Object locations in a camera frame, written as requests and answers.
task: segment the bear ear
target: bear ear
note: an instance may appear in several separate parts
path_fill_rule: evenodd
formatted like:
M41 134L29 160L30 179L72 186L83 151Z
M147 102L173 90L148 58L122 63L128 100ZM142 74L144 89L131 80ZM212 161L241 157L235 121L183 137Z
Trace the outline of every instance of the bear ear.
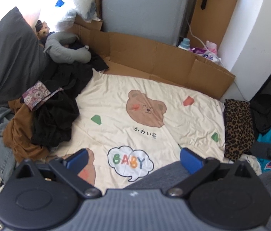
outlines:
M164 102L157 101L158 109L164 114L167 111L167 107L165 106Z
M129 96L129 98L134 98L134 97L136 97L136 96L138 96L140 94L141 94L141 92L139 90L131 90L129 92L128 96Z

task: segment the cream bear print sheet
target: cream bear print sheet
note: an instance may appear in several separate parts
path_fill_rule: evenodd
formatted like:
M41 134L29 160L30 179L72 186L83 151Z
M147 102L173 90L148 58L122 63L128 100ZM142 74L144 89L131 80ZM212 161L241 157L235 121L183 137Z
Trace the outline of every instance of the cream bear print sheet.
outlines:
M76 98L80 116L73 123L71 141L55 154L62 157L89 148L90 165L82 178L103 193L178 161L179 146L229 162L223 157L224 106L218 100L147 79L93 72ZM256 158L245 157L259 169Z

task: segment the leopard print pouch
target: leopard print pouch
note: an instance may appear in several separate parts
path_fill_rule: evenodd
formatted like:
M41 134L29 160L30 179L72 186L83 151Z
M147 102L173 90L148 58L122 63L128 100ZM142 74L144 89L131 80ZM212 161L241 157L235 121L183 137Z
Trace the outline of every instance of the leopard print pouch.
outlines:
M250 103L226 100L224 110L224 157L236 161L255 141Z

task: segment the gray pants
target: gray pants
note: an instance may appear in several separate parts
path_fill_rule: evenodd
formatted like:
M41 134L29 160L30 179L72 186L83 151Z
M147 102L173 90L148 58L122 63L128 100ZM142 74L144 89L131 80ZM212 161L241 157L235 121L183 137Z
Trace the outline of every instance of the gray pants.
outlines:
M165 193L168 189L175 186L188 176L189 176L188 172L184 169L180 162L175 162L156 170L155 172L145 176L143 179L133 183L132 185L126 188L128 189L160 188ZM259 177L271 195L271 172L263 173ZM267 228L271 230L271 217L267 224Z

